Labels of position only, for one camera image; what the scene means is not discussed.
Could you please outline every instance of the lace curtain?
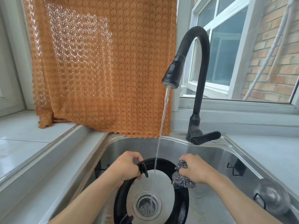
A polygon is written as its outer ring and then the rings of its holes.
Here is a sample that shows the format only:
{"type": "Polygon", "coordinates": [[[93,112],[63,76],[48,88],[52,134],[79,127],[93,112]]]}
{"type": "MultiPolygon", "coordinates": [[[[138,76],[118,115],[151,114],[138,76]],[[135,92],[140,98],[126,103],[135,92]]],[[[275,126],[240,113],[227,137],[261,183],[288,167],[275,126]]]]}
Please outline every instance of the lace curtain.
{"type": "MultiPolygon", "coordinates": [[[[176,0],[24,0],[39,127],[157,137],[176,0]]],[[[171,97],[163,134],[170,133],[171,97]]]]}

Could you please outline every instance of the running water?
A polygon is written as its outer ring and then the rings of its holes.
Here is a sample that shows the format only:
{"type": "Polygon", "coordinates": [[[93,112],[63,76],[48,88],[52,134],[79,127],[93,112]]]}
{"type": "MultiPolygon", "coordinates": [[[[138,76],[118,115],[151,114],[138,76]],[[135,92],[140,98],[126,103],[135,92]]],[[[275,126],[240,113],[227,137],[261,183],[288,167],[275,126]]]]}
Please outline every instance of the running water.
{"type": "Polygon", "coordinates": [[[163,115],[162,115],[162,122],[161,122],[160,134],[159,134],[159,141],[158,141],[157,153],[156,153],[156,159],[155,159],[154,178],[152,180],[152,185],[151,185],[151,197],[150,197],[150,204],[151,204],[151,206],[152,206],[152,195],[154,193],[154,187],[155,187],[155,176],[156,176],[156,167],[157,167],[158,152],[159,152],[159,146],[160,146],[160,141],[161,141],[161,136],[162,136],[162,129],[163,129],[163,123],[164,123],[164,118],[165,118],[165,114],[166,114],[166,107],[167,107],[169,92],[170,92],[170,86],[167,86],[166,87],[166,93],[165,93],[165,99],[164,99],[164,110],[163,110],[163,115]]]}

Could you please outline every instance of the stainless steel sink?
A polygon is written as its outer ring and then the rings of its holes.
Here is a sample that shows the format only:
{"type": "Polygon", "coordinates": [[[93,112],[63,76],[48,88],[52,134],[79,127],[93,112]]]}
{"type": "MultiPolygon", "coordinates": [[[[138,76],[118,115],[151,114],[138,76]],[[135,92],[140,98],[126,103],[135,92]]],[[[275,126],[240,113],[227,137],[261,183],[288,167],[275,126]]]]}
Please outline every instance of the stainless steel sink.
{"type": "MultiPolygon", "coordinates": [[[[140,152],[144,159],[155,157],[157,143],[158,140],[150,138],[127,138],[117,134],[110,134],[99,147],[99,150],[105,151],[100,158],[102,167],[104,168],[108,164],[112,164],[115,159],[125,151],[140,152]]],[[[176,164],[180,156],[187,153],[198,154],[220,173],[229,177],[230,180],[250,198],[253,198],[254,189],[260,178],[272,178],[271,173],[225,136],[216,143],[208,142],[201,146],[194,146],[187,142],[184,134],[171,134],[170,136],[162,137],[159,158],[167,159],[176,164]],[[233,176],[232,168],[227,168],[228,163],[234,165],[238,159],[246,166],[243,176],[233,176]]],[[[277,218],[285,224],[299,223],[297,219],[299,208],[298,199],[288,188],[286,188],[286,190],[291,197],[292,208],[286,214],[277,218]]],[[[113,205],[115,195],[116,190],[112,193],[107,205],[102,209],[94,223],[114,223],[113,205]]],[[[209,186],[198,184],[194,189],[189,189],[189,198],[189,212],[186,224],[235,223],[220,198],[209,186]]],[[[59,206],[55,214],[62,209],[63,206],[59,206]]]]}

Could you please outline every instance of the faucet handle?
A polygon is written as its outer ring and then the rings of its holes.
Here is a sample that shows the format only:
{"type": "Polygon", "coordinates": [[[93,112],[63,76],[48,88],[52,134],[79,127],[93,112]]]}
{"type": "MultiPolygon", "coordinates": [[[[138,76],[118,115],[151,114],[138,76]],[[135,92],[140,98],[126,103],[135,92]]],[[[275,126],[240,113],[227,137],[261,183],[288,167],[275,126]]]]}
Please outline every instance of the faucet handle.
{"type": "Polygon", "coordinates": [[[220,137],[221,133],[219,131],[202,134],[201,130],[195,130],[192,132],[190,142],[194,145],[201,145],[203,143],[219,139],[220,137]]]}

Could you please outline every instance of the faucet spout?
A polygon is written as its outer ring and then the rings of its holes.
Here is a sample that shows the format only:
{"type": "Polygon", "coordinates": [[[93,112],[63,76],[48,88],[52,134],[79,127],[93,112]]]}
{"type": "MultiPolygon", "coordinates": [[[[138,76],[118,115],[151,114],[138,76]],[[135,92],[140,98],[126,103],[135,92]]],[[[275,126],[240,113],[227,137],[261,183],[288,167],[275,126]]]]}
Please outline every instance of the faucet spout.
{"type": "Polygon", "coordinates": [[[199,112],[202,105],[202,98],[204,96],[204,86],[207,78],[207,70],[210,61],[210,41],[209,36],[201,26],[192,27],[187,31],[181,44],[178,48],[178,52],[174,57],[171,65],[166,71],[162,79],[162,83],[165,86],[170,86],[172,89],[176,89],[179,86],[186,56],[188,54],[189,48],[195,38],[198,38],[202,48],[202,62],[199,72],[199,78],[196,88],[196,95],[194,100],[193,114],[190,117],[188,133],[186,139],[195,145],[203,144],[207,141],[219,139],[221,134],[218,131],[211,132],[208,134],[203,134],[199,129],[200,117],[199,112]]]}

